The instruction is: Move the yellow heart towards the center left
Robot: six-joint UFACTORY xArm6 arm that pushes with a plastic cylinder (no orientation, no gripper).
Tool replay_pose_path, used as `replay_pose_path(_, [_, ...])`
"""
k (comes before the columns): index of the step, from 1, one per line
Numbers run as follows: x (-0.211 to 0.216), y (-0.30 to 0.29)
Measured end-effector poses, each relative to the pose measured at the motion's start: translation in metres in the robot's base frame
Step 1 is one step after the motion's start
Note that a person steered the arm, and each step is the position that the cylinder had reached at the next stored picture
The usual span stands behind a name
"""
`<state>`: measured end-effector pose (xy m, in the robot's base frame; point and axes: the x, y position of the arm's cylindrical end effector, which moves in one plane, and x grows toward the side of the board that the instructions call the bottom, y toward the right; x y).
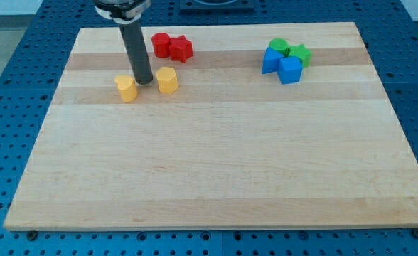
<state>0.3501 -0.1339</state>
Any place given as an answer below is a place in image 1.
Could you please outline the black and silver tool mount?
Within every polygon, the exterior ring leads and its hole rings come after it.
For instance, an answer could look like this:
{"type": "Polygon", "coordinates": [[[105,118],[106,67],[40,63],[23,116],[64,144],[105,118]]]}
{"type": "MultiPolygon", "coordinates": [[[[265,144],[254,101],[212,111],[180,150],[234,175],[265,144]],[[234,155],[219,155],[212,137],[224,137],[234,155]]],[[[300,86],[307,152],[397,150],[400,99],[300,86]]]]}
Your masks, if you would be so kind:
{"type": "Polygon", "coordinates": [[[151,5],[151,0],[93,0],[96,12],[118,24],[131,24],[151,5]]]}

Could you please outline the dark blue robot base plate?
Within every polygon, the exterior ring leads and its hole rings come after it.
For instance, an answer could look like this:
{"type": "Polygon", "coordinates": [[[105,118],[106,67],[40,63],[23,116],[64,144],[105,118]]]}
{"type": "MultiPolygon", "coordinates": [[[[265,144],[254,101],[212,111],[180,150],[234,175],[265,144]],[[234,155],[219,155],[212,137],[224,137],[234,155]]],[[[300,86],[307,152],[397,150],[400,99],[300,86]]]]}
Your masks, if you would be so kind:
{"type": "Polygon", "coordinates": [[[179,0],[179,11],[254,11],[255,0],[179,0]]]}

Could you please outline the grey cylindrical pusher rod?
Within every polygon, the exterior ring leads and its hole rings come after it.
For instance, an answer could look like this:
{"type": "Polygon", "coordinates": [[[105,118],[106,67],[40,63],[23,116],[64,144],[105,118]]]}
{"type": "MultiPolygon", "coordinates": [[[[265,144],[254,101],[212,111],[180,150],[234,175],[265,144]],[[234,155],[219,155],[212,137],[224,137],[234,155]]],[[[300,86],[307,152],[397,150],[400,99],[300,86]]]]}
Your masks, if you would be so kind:
{"type": "Polygon", "coordinates": [[[140,85],[149,84],[154,77],[140,21],[136,20],[129,24],[120,25],[119,29],[132,67],[134,79],[140,85]]]}

